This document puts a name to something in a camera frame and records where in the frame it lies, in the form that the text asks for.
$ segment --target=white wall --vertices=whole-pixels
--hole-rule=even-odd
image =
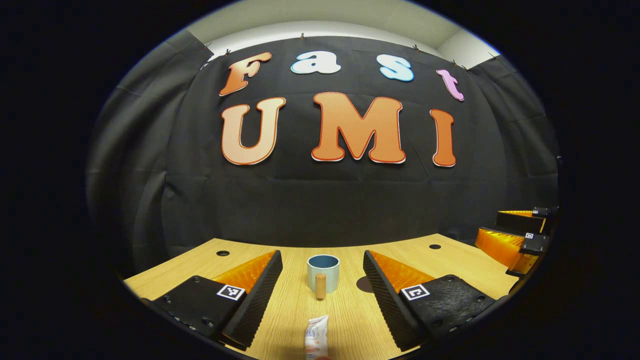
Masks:
[[[388,31],[370,28],[369,26],[350,24],[348,22],[335,21],[292,21],[281,22],[279,24],[271,24],[259,26],[258,28],[247,29],[217,38],[212,41],[203,41],[213,52],[213,56],[209,61],[224,55],[227,49],[236,51],[265,42],[284,40],[288,38],[298,38],[300,33],[304,33],[305,37],[318,36],[340,36],[340,37],[360,37],[393,42],[395,44],[413,47],[418,46],[421,51],[443,57],[436,49],[428,47],[416,40],[406,38]]]
[[[470,69],[477,64],[498,56],[500,52],[465,29],[460,29],[445,41],[439,48],[441,57]]]

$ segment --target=orange letter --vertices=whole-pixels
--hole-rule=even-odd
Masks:
[[[244,147],[240,141],[242,118],[249,112],[248,105],[232,106],[222,112],[225,123],[222,127],[222,155],[236,165],[253,165],[266,159],[276,145],[278,110],[287,101],[283,97],[272,97],[258,102],[262,111],[260,138],[252,147]]]
[[[374,146],[369,158],[377,163],[402,163],[406,156],[400,148],[398,113],[402,104],[388,97],[373,100],[364,117],[360,117],[349,98],[339,92],[323,92],[314,96],[320,104],[322,120],[320,145],[311,152],[317,161],[339,161],[344,150],[338,146],[338,133],[342,133],[349,152],[359,160],[375,133]]]
[[[429,114],[436,122],[436,138],[438,140],[438,148],[433,155],[433,163],[439,167],[452,167],[456,164],[456,157],[453,156],[453,141],[451,139],[453,116],[438,109],[429,111]]]
[[[249,83],[244,80],[244,75],[247,74],[249,78],[253,77],[260,68],[258,60],[268,61],[269,59],[271,59],[271,53],[262,53],[231,64],[229,67],[231,69],[231,73],[227,79],[227,85],[224,89],[220,90],[220,96],[228,95],[232,92],[244,89],[244,87]]]

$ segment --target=wooden cylinder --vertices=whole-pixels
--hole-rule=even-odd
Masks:
[[[316,298],[324,299],[326,295],[326,275],[316,274]]]

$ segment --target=mug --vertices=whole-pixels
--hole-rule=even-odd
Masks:
[[[331,255],[315,255],[307,259],[307,284],[316,292],[316,274],[326,275],[326,293],[338,288],[340,259]]]

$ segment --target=white tube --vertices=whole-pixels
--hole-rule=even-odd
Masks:
[[[305,360],[314,360],[320,356],[328,356],[326,328],[329,315],[310,319],[305,333]]]

